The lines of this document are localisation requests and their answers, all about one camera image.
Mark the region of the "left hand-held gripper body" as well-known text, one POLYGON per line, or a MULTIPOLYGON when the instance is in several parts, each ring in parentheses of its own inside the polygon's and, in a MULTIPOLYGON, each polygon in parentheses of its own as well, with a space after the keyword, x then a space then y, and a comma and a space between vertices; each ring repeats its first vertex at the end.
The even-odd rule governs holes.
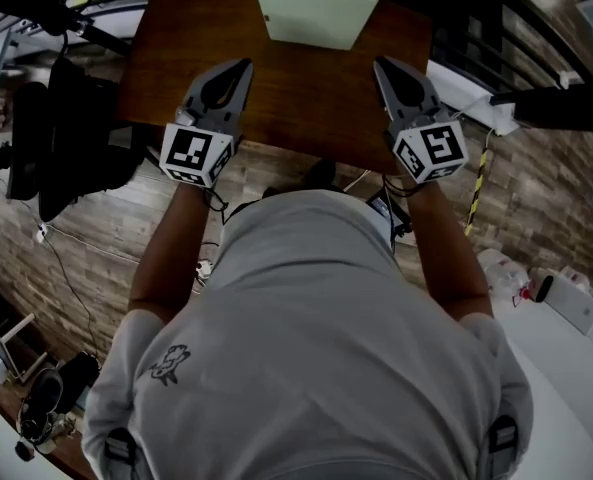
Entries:
POLYGON ((233 111, 179 107, 166 125, 159 167, 172 180, 213 187, 237 152, 239 122, 233 111))

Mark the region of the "pale green box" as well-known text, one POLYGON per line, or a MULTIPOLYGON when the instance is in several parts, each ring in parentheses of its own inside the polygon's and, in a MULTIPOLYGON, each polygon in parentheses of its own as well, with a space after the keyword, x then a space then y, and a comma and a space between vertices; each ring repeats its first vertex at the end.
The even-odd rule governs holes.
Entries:
POLYGON ((274 41, 349 51, 379 0, 258 0, 274 41))

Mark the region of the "person's right forearm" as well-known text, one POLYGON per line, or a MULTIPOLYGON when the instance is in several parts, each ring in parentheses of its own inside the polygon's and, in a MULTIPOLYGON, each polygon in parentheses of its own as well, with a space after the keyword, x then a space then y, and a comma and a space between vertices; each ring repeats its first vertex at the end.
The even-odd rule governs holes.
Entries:
POLYGON ((452 204, 436 182, 403 180, 408 214, 431 297, 455 320, 493 315, 488 285, 452 204))

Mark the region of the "person's left forearm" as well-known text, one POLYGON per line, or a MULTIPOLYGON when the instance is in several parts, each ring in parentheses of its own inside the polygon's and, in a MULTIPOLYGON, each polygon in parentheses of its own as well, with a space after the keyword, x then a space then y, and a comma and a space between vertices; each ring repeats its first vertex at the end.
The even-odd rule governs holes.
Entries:
POLYGON ((135 271, 128 309, 170 322, 192 294, 210 208, 202 189, 181 183, 135 271))

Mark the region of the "yellow black striped tape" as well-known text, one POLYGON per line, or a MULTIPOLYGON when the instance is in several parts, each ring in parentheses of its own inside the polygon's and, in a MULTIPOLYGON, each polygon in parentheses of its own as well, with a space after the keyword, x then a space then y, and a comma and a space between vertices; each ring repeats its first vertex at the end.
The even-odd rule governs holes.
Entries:
POLYGON ((482 189, 482 185, 483 185, 484 177, 485 177, 485 169, 486 169, 486 165, 487 165, 488 150, 489 150, 489 147, 487 145, 485 145, 481 152, 476 184, 475 184, 474 193, 473 193, 472 201, 470 204, 470 208, 469 208, 469 212, 468 212, 467 220, 466 220, 466 224, 465 224, 464 234, 466 236, 469 236, 473 229, 474 219, 475 219, 476 212, 478 209, 480 193, 481 193, 481 189, 482 189))

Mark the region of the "white socket block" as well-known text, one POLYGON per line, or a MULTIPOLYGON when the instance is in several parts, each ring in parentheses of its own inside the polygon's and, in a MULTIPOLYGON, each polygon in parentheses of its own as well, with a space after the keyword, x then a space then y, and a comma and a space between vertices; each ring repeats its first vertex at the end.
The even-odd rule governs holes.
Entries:
POLYGON ((515 104, 489 102, 492 109, 492 124, 494 133, 499 137, 509 136, 518 130, 521 125, 515 120, 515 104))

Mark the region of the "black waist-worn device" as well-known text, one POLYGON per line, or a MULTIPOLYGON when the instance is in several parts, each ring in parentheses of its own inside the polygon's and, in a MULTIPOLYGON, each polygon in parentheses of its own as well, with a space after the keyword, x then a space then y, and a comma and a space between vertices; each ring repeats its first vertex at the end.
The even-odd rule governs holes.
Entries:
POLYGON ((394 201, 392 196, 381 189, 371 196, 366 204, 379 213, 390 226, 392 238, 402 238, 412 232, 410 216, 394 201))

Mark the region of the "person's black shoe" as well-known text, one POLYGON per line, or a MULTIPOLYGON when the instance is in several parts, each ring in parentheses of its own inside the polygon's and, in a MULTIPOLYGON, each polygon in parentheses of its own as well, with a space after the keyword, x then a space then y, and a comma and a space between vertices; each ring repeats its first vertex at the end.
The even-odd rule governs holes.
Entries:
POLYGON ((302 190, 329 190, 338 192, 334 180, 336 163, 329 159, 318 161, 304 176, 300 188, 302 190))

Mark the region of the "black office chair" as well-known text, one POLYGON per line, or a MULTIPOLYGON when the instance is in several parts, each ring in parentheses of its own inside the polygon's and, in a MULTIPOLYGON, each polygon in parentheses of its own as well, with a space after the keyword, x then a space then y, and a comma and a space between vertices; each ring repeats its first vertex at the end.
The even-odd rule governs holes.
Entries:
POLYGON ((117 89, 65 57, 53 64, 47 85, 21 86, 13 98, 12 139, 0 146, 7 197, 36 197, 40 219, 50 222, 79 198, 129 182, 146 146, 114 119, 117 89))

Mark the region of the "clear plastic bag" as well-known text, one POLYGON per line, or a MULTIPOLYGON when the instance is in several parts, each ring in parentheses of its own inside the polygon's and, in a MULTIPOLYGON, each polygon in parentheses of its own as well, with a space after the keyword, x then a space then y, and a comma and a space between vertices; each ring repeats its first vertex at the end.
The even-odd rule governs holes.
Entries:
POLYGON ((513 303, 529 297, 530 278, 525 268, 495 249, 477 255, 490 294, 513 303))

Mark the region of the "white carton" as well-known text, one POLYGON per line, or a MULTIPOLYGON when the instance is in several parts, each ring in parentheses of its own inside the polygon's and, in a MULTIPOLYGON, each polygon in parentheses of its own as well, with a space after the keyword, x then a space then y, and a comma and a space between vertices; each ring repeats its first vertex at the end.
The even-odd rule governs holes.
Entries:
POLYGON ((554 309, 581 334, 593 333, 593 296, 569 278, 551 269, 531 268, 530 298, 554 309))

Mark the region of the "person's grey t-shirt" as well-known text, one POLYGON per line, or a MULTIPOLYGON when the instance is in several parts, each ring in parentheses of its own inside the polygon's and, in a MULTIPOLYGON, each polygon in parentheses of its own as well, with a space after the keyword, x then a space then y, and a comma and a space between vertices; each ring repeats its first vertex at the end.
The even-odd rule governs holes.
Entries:
POLYGON ((493 315, 453 319, 375 210, 299 190, 230 218, 170 322, 128 309, 82 450, 98 480, 507 480, 533 418, 493 315))

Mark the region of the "black headset pile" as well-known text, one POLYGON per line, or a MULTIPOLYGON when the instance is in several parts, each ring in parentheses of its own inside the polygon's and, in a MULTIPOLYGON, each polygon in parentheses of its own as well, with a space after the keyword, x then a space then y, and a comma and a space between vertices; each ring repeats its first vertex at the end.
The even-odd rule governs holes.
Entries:
POLYGON ((38 373, 16 416, 15 453, 22 461, 32 461, 36 452, 51 454, 77 430, 77 418, 70 413, 99 372, 98 360, 80 352, 63 366, 38 373))

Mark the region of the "white table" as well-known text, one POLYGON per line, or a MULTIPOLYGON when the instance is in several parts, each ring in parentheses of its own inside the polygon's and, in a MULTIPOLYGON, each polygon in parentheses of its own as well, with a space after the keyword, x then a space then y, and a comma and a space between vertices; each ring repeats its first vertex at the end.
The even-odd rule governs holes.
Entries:
POLYGON ((534 401, 529 450, 513 480, 593 480, 593 342, 545 303, 492 305, 534 401))

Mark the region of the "white shelf frame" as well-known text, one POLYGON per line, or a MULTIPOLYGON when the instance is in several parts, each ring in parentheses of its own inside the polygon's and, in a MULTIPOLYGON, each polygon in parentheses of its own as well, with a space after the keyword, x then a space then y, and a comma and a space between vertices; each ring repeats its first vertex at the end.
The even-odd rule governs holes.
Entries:
POLYGON ((44 361, 41 341, 32 334, 35 315, 23 315, 0 293, 0 381, 25 384, 44 361))

